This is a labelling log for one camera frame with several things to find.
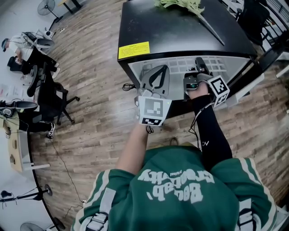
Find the white desk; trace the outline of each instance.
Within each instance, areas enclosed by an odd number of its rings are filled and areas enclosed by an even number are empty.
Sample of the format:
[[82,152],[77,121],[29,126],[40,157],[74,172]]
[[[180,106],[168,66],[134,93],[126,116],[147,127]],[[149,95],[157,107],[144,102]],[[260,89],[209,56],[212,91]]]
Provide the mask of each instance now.
[[18,132],[19,133],[12,133],[8,139],[8,151],[11,167],[19,172],[50,167],[50,164],[35,166],[33,162],[23,160],[27,155],[29,156],[27,133],[22,131]]

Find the black cable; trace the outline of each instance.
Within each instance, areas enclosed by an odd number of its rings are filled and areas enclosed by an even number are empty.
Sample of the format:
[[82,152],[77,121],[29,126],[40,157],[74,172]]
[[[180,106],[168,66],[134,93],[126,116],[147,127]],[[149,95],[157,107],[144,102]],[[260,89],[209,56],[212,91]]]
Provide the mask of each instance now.
[[[39,135],[44,136],[44,137],[47,138],[47,136],[45,136],[45,135],[43,135],[43,134],[41,134],[41,133],[39,133],[39,132],[35,132],[35,133],[37,133],[37,134],[39,134]],[[70,176],[70,174],[69,174],[69,171],[68,171],[68,169],[67,169],[67,167],[66,167],[66,164],[65,164],[64,160],[63,160],[63,159],[61,158],[61,156],[59,155],[59,153],[58,153],[58,151],[56,150],[53,142],[52,142],[51,140],[49,140],[49,141],[51,142],[51,144],[52,144],[55,152],[57,153],[57,156],[59,156],[59,158],[60,158],[61,161],[63,162],[64,167],[65,167],[65,169],[66,169],[66,171],[67,171],[67,174],[68,174],[68,176],[69,176],[69,178],[70,178],[70,180],[71,180],[71,183],[73,184],[73,186],[74,186],[74,188],[75,188],[75,191],[76,191],[76,194],[77,194],[77,196],[78,196],[79,201],[80,201],[81,203],[83,203],[83,201],[80,199],[80,196],[79,196],[79,194],[78,194],[78,191],[77,191],[77,189],[76,189],[76,186],[75,186],[75,184],[74,184],[74,182],[73,182],[73,180],[72,180],[72,178],[71,178],[71,176]],[[82,208],[83,208],[83,206],[81,206],[81,205],[78,205],[78,206],[76,206],[76,207],[75,207],[75,206],[71,206],[71,207],[68,209],[68,211],[67,211],[67,213],[66,213],[66,216],[67,216],[68,212],[71,210],[71,208],[77,208],[77,207],[82,207]]]
[[5,207],[7,207],[7,204],[5,201],[2,202],[2,210],[4,210],[3,204],[5,204]]
[[65,217],[63,219],[66,219],[67,215],[68,215],[68,212],[72,209],[72,208],[78,208],[78,207],[82,207],[81,205],[78,205],[78,206],[71,206],[68,210],[67,210],[67,213],[65,215]]
[[26,192],[26,193],[24,193],[24,194],[22,194],[22,195],[20,195],[20,196],[17,196],[17,197],[22,197],[22,196],[24,196],[25,194],[30,193],[31,191],[33,191],[33,190],[35,190],[35,189],[37,189],[37,187],[35,187],[34,189],[30,190],[29,192]]
[[[37,33],[35,33],[35,32],[29,32],[29,33],[31,33],[31,34],[37,34]],[[41,36],[42,38],[44,38],[44,36],[41,35],[41,34],[37,34],[37,35],[39,35],[39,36]]]
[[148,134],[151,134],[151,133],[154,133],[154,130],[151,128],[151,126],[147,125],[147,126],[146,126],[146,132],[147,132]]
[[[19,98],[15,98],[15,99],[19,99]],[[15,99],[11,100],[11,102],[14,101]],[[19,100],[22,101],[22,99],[19,99]]]
[[197,132],[195,131],[195,125],[196,125],[196,118],[194,118],[194,120],[193,120],[193,122],[191,124],[191,127],[189,129],[189,133],[192,133],[192,134],[194,134],[196,136],[196,138],[197,138],[197,146],[198,146],[198,149],[201,151],[201,149],[199,147],[199,137],[197,135]]
[[136,86],[134,84],[131,84],[131,83],[125,83],[123,86],[122,86],[122,89],[127,92],[127,91],[130,91],[131,89],[134,89],[136,88]]

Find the sneaker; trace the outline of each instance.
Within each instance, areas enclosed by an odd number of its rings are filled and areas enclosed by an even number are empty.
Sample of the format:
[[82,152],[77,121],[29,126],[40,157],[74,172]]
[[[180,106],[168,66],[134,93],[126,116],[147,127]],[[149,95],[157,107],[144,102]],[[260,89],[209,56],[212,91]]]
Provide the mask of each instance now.
[[54,123],[51,123],[50,125],[51,125],[51,129],[50,129],[50,131],[48,132],[48,135],[49,135],[49,136],[52,136],[52,135],[53,135],[53,132],[54,132],[54,129],[55,129],[55,124],[54,124]]
[[57,68],[56,72],[53,73],[52,78],[55,79],[56,76],[59,74],[59,72],[60,72],[60,68]]

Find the black office chair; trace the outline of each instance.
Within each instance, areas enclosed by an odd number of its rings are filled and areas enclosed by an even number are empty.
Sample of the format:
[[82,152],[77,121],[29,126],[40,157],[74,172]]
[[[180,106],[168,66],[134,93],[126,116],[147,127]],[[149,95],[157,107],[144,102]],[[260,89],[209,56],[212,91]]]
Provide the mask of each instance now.
[[71,119],[66,111],[66,105],[73,100],[79,101],[80,98],[75,96],[70,100],[67,100],[68,91],[63,88],[60,83],[55,83],[52,79],[50,71],[46,68],[47,64],[44,63],[43,69],[38,69],[37,66],[33,66],[31,71],[33,80],[27,89],[27,95],[32,97],[36,91],[37,86],[40,85],[37,103],[40,106],[39,111],[42,115],[42,121],[53,121],[57,116],[57,125],[60,125],[60,117],[62,113],[66,115],[69,121],[74,124],[75,121]]
[[243,10],[237,9],[236,20],[246,33],[247,37],[255,44],[262,46],[263,40],[270,32],[262,38],[262,28],[266,26],[266,20],[270,17],[270,12],[264,7],[267,6],[266,0],[244,0]]
[[17,56],[10,57],[7,66],[10,67],[10,71],[12,72],[21,72],[23,74],[29,74],[31,71],[31,66],[25,60],[22,60],[22,64],[16,63]]

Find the yellow label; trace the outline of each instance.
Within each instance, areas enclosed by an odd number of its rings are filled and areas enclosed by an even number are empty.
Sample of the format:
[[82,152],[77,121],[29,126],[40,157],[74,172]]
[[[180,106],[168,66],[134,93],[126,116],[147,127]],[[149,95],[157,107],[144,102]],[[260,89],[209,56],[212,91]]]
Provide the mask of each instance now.
[[144,54],[149,54],[149,42],[140,42],[122,46],[118,49],[118,59]]

